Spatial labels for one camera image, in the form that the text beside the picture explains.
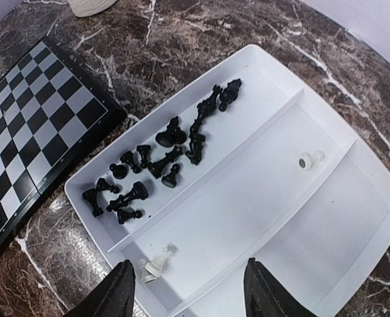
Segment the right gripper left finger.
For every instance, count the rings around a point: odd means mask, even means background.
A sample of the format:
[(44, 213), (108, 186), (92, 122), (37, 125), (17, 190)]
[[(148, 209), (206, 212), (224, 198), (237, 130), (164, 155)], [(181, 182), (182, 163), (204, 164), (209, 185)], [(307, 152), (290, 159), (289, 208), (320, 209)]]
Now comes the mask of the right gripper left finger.
[(135, 271), (129, 260), (119, 262), (76, 307), (64, 314), (73, 316), (132, 316), (135, 300)]

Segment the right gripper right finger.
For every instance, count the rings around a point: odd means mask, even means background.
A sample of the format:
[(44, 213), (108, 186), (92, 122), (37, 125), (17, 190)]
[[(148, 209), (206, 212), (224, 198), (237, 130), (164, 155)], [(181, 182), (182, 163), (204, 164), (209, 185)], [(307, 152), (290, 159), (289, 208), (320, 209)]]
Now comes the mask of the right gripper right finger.
[(302, 306), (255, 258), (247, 261), (244, 272), (246, 316), (310, 316)]

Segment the white divided plastic tray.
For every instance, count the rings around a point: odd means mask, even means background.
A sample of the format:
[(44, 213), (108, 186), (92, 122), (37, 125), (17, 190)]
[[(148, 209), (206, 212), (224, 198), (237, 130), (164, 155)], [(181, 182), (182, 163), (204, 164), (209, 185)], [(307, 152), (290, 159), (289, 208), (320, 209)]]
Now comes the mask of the white divided plastic tray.
[[(173, 117), (188, 129), (197, 105), (215, 85), (242, 82), (227, 111), (204, 121), (198, 165), (180, 156), (177, 185), (167, 188), (147, 170), (117, 184), (148, 190), (131, 202), (143, 217), (119, 224), (99, 217), (82, 198), (109, 166), (138, 145), (152, 147)], [(325, 158), (302, 170), (302, 153)], [(84, 165), (65, 193), (110, 266), (129, 260), (135, 298), (150, 316), (244, 316), (247, 261), (261, 262), (317, 316), (334, 316), (370, 275), (390, 245), (390, 172), (358, 134), (305, 82), (250, 44), (207, 71)], [(138, 261), (163, 247), (178, 251), (161, 277), (141, 283)]]

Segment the black and grey chessboard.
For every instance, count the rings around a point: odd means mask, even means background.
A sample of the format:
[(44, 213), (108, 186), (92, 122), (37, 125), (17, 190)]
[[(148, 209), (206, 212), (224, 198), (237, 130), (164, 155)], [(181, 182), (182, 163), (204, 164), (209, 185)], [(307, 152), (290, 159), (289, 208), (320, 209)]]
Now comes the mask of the black and grey chessboard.
[(0, 257), (126, 111), (43, 37), (0, 79)]

